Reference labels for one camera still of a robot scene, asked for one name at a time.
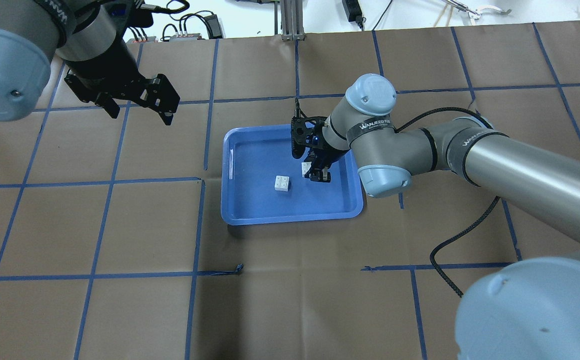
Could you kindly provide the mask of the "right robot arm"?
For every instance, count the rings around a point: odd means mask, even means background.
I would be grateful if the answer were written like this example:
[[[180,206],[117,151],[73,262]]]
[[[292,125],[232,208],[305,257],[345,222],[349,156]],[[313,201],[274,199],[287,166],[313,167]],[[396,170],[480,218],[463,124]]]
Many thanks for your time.
[[[580,243],[580,161],[516,141],[474,111],[441,107],[395,127],[397,92],[375,73],[361,75],[329,116],[308,117],[296,103],[294,158],[304,177],[328,183],[343,155],[356,158],[370,198],[411,187],[418,174],[448,170],[496,198],[450,244],[469,233],[500,199]],[[520,260],[461,291],[430,255],[461,300],[454,326],[459,360],[580,360],[580,251]]]

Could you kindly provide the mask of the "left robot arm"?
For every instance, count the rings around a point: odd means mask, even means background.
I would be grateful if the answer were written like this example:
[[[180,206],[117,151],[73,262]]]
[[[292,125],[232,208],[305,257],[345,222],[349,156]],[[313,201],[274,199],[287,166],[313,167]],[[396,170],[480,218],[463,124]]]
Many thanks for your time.
[[[83,103],[116,118],[118,101],[130,101],[171,125],[179,94],[166,75],[141,75],[124,34],[150,27],[152,14],[172,13],[143,0],[0,0],[0,122],[36,109],[59,57],[64,82]]]

